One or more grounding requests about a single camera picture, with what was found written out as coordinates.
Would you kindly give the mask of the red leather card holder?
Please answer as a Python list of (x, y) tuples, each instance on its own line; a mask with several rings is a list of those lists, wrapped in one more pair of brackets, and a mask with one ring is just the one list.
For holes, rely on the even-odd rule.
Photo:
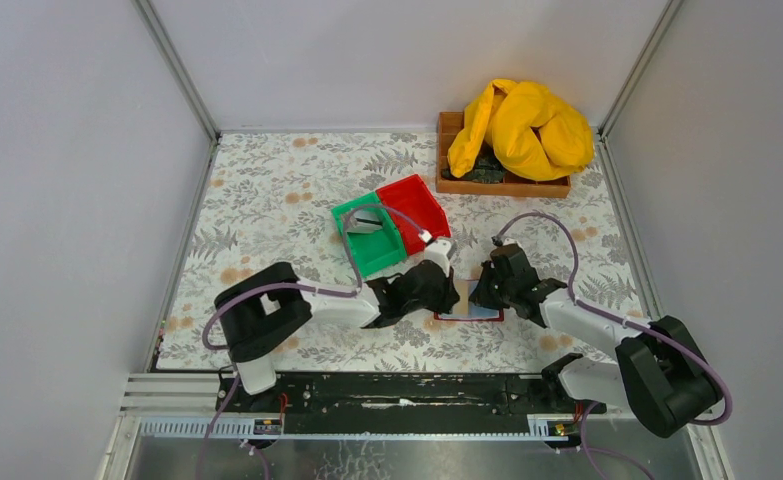
[(450, 322), (503, 322), (504, 313), (502, 310), (481, 307), (469, 299), (477, 286), (476, 279), (455, 279), (454, 287), (460, 300), (452, 307), (450, 313), (434, 313), (434, 319)]

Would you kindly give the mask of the green plastic bin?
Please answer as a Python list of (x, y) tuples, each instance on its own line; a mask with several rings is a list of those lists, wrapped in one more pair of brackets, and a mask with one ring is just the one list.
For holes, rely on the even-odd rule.
[[(339, 204), (331, 209), (331, 215), (340, 233), (343, 232), (343, 215), (362, 204), (380, 204), (375, 192)], [(407, 258), (402, 237), (392, 214), (383, 209), (365, 209), (361, 213), (374, 213), (382, 222), (379, 230), (371, 233), (347, 233), (348, 244), (360, 274), (367, 277)]]

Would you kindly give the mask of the red plastic bin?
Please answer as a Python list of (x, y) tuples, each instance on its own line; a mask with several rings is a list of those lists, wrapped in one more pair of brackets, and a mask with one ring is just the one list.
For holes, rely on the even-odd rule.
[[(419, 175), (410, 175), (386, 184), (375, 193), (383, 205), (402, 212), (434, 237), (451, 236), (445, 211)], [(419, 239), (417, 230), (395, 214), (391, 214), (391, 218), (400, 233), (407, 255), (422, 252), (425, 244)]]

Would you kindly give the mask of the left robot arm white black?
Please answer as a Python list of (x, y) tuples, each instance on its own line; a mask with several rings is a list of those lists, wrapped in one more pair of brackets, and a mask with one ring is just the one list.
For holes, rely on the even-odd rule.
[(382, 329), (417, 311), (447, 314), (460, 301), (453, 276), (452, 268), (424, 260), (354, 292), (305, 280), (277, 262), (216, 296), (214, 318), (244, 391), (257, 395), (276, 385), (271, 353), (309, 321)]

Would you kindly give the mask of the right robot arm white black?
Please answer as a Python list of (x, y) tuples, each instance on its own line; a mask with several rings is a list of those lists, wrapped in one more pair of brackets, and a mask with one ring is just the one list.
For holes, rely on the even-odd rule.
[(672, 316), (643, 322), (587, 302), (568, 284), (541, 278), (522, 247), (498, 238), (470, 297), (477, 305), (513, 311), (608, 355), (606, 362), (566, 355), (542, 375), (556, 394), (629, 410), (651, 433), (668, 438), (718, 403), (721, 384), (685, 324)]

